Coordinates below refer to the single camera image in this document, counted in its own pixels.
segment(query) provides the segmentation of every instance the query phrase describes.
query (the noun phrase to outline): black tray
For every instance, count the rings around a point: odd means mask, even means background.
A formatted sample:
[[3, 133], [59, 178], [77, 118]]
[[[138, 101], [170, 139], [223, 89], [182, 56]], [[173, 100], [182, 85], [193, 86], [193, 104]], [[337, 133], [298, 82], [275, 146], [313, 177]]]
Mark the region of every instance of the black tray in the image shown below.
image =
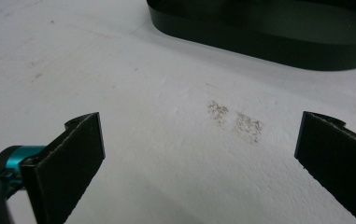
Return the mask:
[[311, 70], [356, 68], [353, 0], [148, 0], [167, 35]]

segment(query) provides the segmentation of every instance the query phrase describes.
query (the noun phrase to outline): white surface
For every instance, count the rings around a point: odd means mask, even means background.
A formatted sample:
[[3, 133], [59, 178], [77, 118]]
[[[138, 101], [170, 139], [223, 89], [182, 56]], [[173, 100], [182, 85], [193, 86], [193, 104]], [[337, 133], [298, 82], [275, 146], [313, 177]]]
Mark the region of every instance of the white surface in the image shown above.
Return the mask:
[[[164, 35], [145, 0], [0, 0], [0, 151], [101, 115], [107, 158], [67, 223], [356, 223], [293, 157], [304, 110], [356, 132], [356, 70]], [[26, 192], [8, 203], [35, 223]]]

